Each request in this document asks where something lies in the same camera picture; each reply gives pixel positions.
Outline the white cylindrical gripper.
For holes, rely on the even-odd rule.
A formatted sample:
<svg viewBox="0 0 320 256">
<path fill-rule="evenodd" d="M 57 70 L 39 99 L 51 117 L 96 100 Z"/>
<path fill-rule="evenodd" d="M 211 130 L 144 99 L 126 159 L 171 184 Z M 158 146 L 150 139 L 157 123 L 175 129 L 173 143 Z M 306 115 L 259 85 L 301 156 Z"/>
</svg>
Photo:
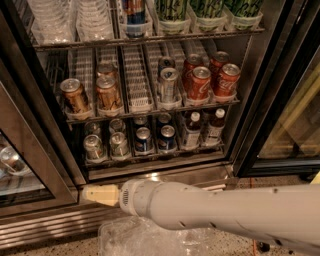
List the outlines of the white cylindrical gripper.
<svg viewBox="0 0 320 256">
<path fill-rule="evenodd" d="M 82 197 L 107 206 L 116 206 L 119 202 L 119 189 L 117 185 L 89 185 L 83 188 Z"/>
</svg>

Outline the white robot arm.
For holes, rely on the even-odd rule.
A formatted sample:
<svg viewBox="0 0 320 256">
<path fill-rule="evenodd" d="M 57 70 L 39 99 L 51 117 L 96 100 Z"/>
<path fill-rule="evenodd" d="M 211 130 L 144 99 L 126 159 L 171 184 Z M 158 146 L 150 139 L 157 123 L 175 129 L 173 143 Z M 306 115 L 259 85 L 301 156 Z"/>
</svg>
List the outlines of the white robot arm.
<svg viewBox="0 0 320 256">
<path fill-rule="evenodd" d="M 320 256 L 320 185 L 207 191 L 178 182 L 132 179 L 87 185 L 86 200 L 152 220 L 169 230 L 216 228 Z"/>
</svg>

